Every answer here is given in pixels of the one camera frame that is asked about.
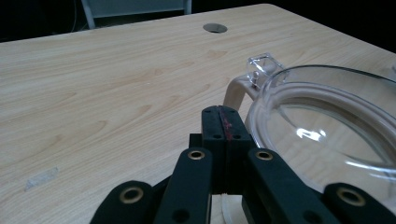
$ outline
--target clear plastic bowl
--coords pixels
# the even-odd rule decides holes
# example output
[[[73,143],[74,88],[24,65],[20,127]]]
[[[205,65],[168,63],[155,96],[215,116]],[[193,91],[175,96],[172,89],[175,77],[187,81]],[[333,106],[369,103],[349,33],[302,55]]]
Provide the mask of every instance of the clear plastic bowl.
[[[258,147],[277,152],[312,189],[348,183],[396,214],[396,82],[304,65],[282,67],[262,83],[253,94],[239,84],[254,100],[246,125]]]

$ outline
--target black wall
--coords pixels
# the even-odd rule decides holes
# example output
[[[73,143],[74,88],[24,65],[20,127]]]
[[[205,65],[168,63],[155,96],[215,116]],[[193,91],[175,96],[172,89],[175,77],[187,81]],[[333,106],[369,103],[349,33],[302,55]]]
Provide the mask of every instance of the black wall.
[[[0,42],[69,33],[85,23],[80,0],[0,1]],[[192,0],[192,13],[269,3],[396,53],[396,18],[390,0]]]

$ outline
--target round hole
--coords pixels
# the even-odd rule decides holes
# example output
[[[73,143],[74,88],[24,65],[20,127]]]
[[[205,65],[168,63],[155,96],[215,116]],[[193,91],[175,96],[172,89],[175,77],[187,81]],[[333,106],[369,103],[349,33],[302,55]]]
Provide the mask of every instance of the round hole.
[[[273,158],[273,155],[269,152],[258,151],[256,153],[256,157],[263,161],[270,161]]]
[[[183,223],[186,222],[187,220],[189,220],[190,218],[190,214],[188,211],[184,210],[184,209],[179,209],[176,210],[173,215],[172,215],[172,219],[177,222],[177,223]]]
[[[337,195],[345,203],[349,203],[354,206],[364,206],[366,204],[364,198],[353,189],[340,188],[337,190]]]
[[[303,216],[304,216],[305,221],[307,221],[308,223],[312,223],[312,224],[322,223],[322,219],[321,219],[320,215],[318,215],[317,213],[315,213],[313,211],[305,211],[303,213]]]
[[[221,34],[227,32],[227,27],[225,25],[217,23],[208,23],[204,25],[204,29],[210,33]]]
[[[191,151],[189,152],[189,158],[195,161],[198,161],[200,159],[203,159],[205,156],[205,153],[202,151]]]
[[[120,194],[122,203],[137,203],[143,198],[143,190],[138,187],[124,189]]]

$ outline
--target wooden table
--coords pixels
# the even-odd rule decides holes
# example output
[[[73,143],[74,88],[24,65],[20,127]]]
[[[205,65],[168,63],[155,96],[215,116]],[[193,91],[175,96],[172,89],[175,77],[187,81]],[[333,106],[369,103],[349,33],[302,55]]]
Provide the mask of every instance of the wooden table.
[[[210,22],[228,31],[205,31]],[[89,223],[118,184],[163,180],[201,110],[264,52],[385,77],[396,63],[272,5],[0,44],[0,223]],[[223,222],[215,197],[212,223]]]

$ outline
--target wood grain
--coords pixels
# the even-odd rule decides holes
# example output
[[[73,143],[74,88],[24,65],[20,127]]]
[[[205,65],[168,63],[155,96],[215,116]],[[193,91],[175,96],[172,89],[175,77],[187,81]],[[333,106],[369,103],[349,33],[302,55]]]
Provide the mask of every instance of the wood grain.
[[[228,27],[212,34],[203,25]],[[264,52],[388,76],[396,55],[271,5],[0,44],[0,223],[89,223],[118,184],[169,176],[200,112]],[[244,117],[249,101],[241,107]],[[34,176],[55,178],[29,190]],[[214,200],[212,223],[223,223]]]

